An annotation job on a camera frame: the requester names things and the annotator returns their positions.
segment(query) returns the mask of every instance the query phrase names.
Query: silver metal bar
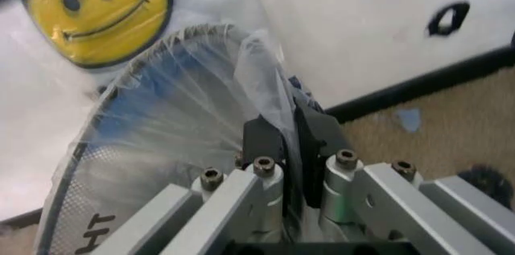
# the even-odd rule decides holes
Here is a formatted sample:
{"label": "silver metal bar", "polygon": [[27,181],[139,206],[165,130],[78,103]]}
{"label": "silver metal bar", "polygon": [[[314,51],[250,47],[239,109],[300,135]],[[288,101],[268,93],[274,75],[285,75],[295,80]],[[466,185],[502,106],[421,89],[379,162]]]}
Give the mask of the silver metal bar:
{"label": "silver metal bar", "polygon": [[234,170],[161,254],[220,254],[244,242],[263,218],[266,199],[260,179]]}
{"label": "silver metal bar", "polygon": [[170,184],[144,205],[93,255],[157,254],[202,206],[202,197]]}
{"label": "silver metal bar", "polygon": [[515,214],[457,176],[420,191],[497,254],[515,253]]}
{"label": "silver metal bar", "polygon": [[493,254],[386,163],[356,172],[351,198],[375,235],[400,232],[421,254]]}

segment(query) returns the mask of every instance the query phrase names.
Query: circular object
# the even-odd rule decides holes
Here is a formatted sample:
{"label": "circular object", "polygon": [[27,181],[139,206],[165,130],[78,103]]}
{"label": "circular object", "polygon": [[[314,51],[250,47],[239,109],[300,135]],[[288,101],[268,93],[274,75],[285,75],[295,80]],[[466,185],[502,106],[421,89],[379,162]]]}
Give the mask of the circular object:
{"label": "circular object", "polygon": [[396,161],[391,164],[391,167],[401,175],[401,177],[405,178],[408,181],[413,181],[415,178],[415,174],[417,173],[417,168],[411,163],[404,162],[402,160]]}
{"label": "circular object", "polygon": [[80,10],[79,0],[63,0],[63,5],[70,11]]}
{"label": "circular object", "polygon": [[336,162],[343,169],[351,171],[358,164],[358,156],[351,150],[339,150],[336,153]]}
{"label": "circular object", "polygon": [[257,157],[254,160],[254,174],[258,177],[270,177],[274,174],[276,163],[271,157]]}
{"label": "circular object", "polygon": [[25,0],[41,33],[82,68],[125,62],[168,26],[173,0]]}
{"label": "circular object", "polygon": [[207,168],[200,175],[200,184],[204,190],[216,190],[223,181],[224,175],[215,168]]}

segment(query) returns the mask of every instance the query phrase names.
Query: smiley face eye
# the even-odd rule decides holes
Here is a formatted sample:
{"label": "smiley face eye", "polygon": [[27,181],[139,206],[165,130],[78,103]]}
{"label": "smiley face eye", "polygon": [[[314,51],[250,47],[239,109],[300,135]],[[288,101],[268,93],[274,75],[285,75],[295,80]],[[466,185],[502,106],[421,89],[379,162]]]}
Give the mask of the smiley face eye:
{"label": "smiley face eye", "polygon": [[80,10],[79,0],[62,0],[62,3],[70,11]]}

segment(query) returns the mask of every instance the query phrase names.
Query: brown carpet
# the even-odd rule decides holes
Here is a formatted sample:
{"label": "brown carpet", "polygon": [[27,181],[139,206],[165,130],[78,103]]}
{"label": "brown carpet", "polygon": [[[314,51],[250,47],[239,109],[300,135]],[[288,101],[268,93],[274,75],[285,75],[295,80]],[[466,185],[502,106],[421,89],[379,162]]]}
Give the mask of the brown carpet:
{"label": "brown carpet", "polygon": [[[413,133],[395,111],[419,109]],[[425,179],[488,163],[515,182],[515,70],[504,69],[342,126],[365,164],[405,160]]]}

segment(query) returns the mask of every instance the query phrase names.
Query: white wall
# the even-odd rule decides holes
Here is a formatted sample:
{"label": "white wall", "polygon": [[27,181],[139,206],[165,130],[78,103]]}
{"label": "white wall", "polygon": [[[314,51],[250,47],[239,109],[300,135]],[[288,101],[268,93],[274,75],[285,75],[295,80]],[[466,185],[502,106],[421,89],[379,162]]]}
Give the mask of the white wall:
{"label": "white wall", "polygon": [[425,36],[457,0],[262,0],[288,66],[323,107],[397,84],[511,40],[515,0],[469,0],[459,32]]}

